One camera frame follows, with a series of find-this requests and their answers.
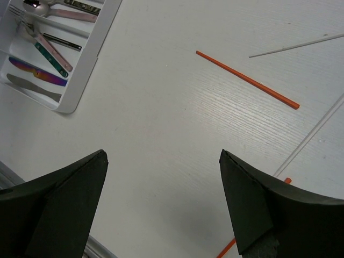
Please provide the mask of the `gold spoon pink handle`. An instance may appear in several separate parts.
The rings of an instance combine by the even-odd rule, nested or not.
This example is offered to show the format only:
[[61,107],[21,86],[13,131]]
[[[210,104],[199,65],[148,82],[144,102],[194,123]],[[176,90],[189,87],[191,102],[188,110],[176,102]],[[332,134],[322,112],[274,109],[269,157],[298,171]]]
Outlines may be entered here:
[[57,16],[91,23],[95,23],[97,20],[97,16],[92,14],[68,11],[64,9],[52,9],[49,5],[40,4],[33,9],[36,15],[43,17]]

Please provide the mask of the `silver spoon patterned handle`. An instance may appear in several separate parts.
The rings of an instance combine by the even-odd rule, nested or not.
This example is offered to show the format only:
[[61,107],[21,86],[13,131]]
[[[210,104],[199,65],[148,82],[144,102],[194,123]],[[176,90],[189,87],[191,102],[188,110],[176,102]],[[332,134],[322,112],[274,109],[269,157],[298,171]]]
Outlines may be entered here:
[[47,5],[55,5],[55,4],[61,4],[76,10],[80,10],[92,15],[99,15],[101,8],[85,4],[79,1],[74,0],[50,0],[50,1],[23,1],[25,4],[31,4],[34,7],[38,6],[39,3],[45,3]]

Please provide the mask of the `fork with pink handle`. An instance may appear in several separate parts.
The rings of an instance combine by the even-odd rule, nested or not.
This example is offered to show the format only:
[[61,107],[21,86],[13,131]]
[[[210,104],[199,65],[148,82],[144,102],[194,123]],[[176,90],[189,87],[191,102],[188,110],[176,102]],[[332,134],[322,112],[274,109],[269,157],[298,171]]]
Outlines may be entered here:
[[54,69],[63,77],[67,78],[69,72],[73,71],[73,66],[60,54],[60,52],[51,45],[48,40],[41,34],[34,20],[24,11],[9,5],[9,12],[17,18],[18,34],[25,40],[31,42],[34,47],[43,55],[43,57],[54,67]]

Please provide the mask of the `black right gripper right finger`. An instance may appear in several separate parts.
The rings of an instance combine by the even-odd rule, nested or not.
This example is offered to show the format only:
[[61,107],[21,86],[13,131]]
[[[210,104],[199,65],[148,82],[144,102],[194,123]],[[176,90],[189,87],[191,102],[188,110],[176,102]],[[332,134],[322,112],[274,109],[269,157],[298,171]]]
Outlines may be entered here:
[[223,150],[221,179],[242,257],[343,257],[343,200],[287,184]]

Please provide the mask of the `knife with teal handle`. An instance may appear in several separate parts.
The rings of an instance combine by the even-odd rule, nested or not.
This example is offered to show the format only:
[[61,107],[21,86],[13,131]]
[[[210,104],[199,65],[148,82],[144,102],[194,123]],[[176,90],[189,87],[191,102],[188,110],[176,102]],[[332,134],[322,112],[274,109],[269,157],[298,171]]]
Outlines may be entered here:
[[30,42],[63,78],[69,76],[73,67],[39,31],[32,30],[26,22],[21,20],[17,27],[17,33]]

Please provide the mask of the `white chopstick short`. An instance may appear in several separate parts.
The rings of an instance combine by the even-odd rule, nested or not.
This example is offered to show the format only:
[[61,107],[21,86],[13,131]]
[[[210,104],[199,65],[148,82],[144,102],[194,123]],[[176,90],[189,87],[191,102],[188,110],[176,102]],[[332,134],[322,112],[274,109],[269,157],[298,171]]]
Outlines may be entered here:
[[307,136],[300,142],[300,144],[294,149],[294,151],[288,156],[288,158],[275,171],[273,177],[278,177],[283,172],[283,170],[293,161],[293,159],[309,143],[309,141],[315,136],[315,134],[326,124],[331,116],[335,114],[338,108],[343,104],[343,97],[344,94],[342,94],[337,99],[337,101],[331,106],[331,108],[325,113],[325,115],[317,122],[314,128],[310,130]]

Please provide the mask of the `orange chopstick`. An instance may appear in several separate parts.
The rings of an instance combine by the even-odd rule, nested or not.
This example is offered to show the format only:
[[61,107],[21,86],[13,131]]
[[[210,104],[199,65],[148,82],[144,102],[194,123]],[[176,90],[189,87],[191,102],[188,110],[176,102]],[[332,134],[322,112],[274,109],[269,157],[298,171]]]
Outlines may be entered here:
[[229,66],[227,66],[227,65],[225,65],[225,64],[223,64],[221,62],[219,62],[218,60],[216,60],[216,59],[214,59],[214,58],[212,58],[212,57],[210,57],[210,56],[208,56],[208,55],[206,55],[206,54],[204,54],[204,53],[202,53],[200,51],[196,51],[196,54],[201,56],[202,58],[212,62],[216,66],[226,70],[227,72],[235,75],[236,77],[242,79],[243,81],[251,84],[252,86],[258,88],[259,90],[267,93],[271,97],[273,97],[273,98],[277,99],[278,101],[284,103],[285,105],[293,108],[294,110],[299,109],[300,105],[298,103],[296,103],[296,102],[292,101],[291,99],[281,95],[280,93],[274,91],[273,89],[270,89],[269,87],[263,85],[262,83],[260,83],[260,82],[258,82],[256,80],[254,80],[254,79],[244,75],[243,73],[240,73],[239,71],[237,71],[237,70],[235,70],[235,69],[233,69],[233,68],[231,68],[231,67],[229,67]]
[[[290,184],[292,182],[292,179],[289,177],[286,177],[284,180],[285,183]],[[236,244],[236,239],[233,238],[228,244],[227,246],[216,256],[216,258],[223,258],[228,251]]]

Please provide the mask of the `white chopstick long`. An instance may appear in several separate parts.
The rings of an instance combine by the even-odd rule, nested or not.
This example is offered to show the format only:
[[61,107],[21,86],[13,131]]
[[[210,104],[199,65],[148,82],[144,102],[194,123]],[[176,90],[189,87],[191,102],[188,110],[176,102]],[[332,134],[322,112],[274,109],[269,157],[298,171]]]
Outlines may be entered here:
[[269,55],[269,54],[284,52],[284,51],[288,51],[288,50],[292,50],[292,49],[296,49],[296,48],[301,48],[301,47],[305,47],[305,46],[309,46],[309,45],[318,44],[318,43],[325,42],[325,41],[330,41],[330,40],[334,40],[334,39],[339,39],[339,38],[343,38],[343,33],[341,33],[341,34],[336,34],[336,35],[327,35],[327,34],[324,34],[321,38],[316,39],[316,40],[312,40],[312,41],[308,41],[308,42],[299,43],[299,44],[296,44],[296,45],[293,45],[293,46],[282,47],[282,48],[280,48],[280,49],[275,49],[275,50],[267,51],[267,52],[260,53],[260,54],[250,55],[249,58],[255,58],[255,57],[259,57],[259,56],[264,56],[264,55]]

